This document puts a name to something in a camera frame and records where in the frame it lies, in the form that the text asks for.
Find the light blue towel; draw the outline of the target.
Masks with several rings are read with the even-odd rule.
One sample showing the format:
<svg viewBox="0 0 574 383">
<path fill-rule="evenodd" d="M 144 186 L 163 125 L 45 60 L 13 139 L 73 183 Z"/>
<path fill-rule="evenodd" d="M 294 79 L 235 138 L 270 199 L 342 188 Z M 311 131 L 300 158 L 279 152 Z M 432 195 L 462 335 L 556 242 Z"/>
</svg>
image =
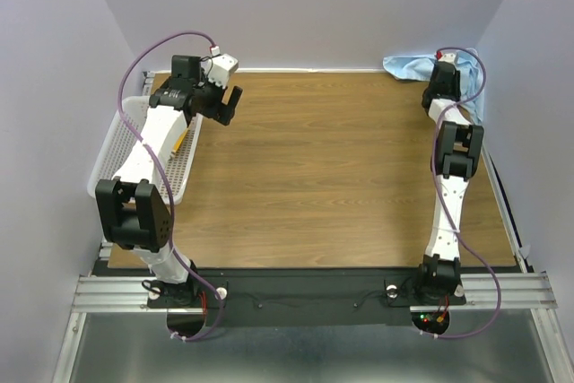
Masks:
<svg viewBox="0 0 574 383">
<path fill-rule="evenodd" d="M 484 113 L 484 68 L 475 48 L 446 47 L 440 54 L 455 54 L 455 65 L 461 73 L 460 89 L 462 106 L 475 124 L 483 122 Z M 382 60 L 383 69 L 397 80 L 428 82 L 437 53 L 409 56 L 389 56 Z"/>
</svg>

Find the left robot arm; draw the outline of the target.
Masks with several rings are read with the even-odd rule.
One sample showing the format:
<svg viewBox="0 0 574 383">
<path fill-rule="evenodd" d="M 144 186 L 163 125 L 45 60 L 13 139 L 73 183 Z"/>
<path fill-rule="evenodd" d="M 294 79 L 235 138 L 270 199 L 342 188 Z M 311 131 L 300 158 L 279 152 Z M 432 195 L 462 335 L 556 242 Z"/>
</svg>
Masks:
<svg viewBox="0 0 574 383">
<path fill-rule="evenodd" d="M 145 262 L 155 278 L 143 282 L 152 307 L 191 306 L 201 298 L 193 261 L 172 244 L 174 221 L 168 205 L 174 197 L 160 193 L 166 167 L 182 144 L 192 120 L 211 118 L 227 126 L 242 90 L 229 90 L 237 71 L 235 57 L 213 48 L 210 57 L 175 55 L 171 74 L 147 102 L 146 119 L 126 160 L 95 187 L 106 240 Z"/>
</svg>

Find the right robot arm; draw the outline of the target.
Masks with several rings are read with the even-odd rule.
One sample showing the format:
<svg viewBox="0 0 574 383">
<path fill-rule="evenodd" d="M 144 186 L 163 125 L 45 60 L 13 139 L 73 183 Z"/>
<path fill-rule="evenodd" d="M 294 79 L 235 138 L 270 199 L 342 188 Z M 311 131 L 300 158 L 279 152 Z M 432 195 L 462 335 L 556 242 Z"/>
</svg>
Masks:
<svg viewBox="0 0 574 383">
<path fill-rule="evenodd" d="M 463 295 L 458 235 L 465 193 L 479 166 L 484 131 L 465 117 L 460 101 L 457 56 L 440 54 L 422 95 L 422 107 L 436 125 L 430 160 L 436 191 L 433 223 L 413 279 L 414 295 L 423 302 Z"/>
</svg>

